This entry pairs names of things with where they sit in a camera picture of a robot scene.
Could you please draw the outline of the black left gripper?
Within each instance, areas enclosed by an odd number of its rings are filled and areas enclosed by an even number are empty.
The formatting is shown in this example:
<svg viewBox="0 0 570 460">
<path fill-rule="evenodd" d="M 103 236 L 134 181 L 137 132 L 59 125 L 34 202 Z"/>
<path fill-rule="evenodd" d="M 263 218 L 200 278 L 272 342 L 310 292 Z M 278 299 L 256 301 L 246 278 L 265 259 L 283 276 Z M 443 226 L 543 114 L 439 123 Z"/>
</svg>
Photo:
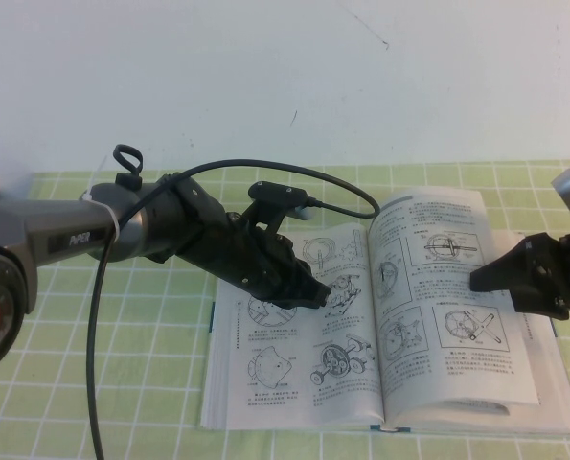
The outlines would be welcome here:
<svg viewBox="0 0 570 460">
<path fill-rule="evenodd" d="M 228 215 L 233 234 L 218 248 L 212 274 L 278 307 L 325 307 L 331 288 L 298 259 L 293 244 L 238 213 Z"/>
</svg>

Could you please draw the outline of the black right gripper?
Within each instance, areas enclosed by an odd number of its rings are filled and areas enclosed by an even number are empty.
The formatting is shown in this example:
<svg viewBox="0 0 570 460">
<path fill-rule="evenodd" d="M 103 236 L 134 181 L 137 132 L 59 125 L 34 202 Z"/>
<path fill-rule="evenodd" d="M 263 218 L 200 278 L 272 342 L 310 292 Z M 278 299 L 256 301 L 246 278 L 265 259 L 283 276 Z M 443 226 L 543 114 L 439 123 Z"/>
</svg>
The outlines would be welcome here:
<svg viewBox="0 0 570 460">
<path fill-rule="evenodd" d="M 470 273 L 472 291 L 509 290 L 516 311 L 570 316 L 570 234 L 494 235 L 494 258 Z"/>
</svg>

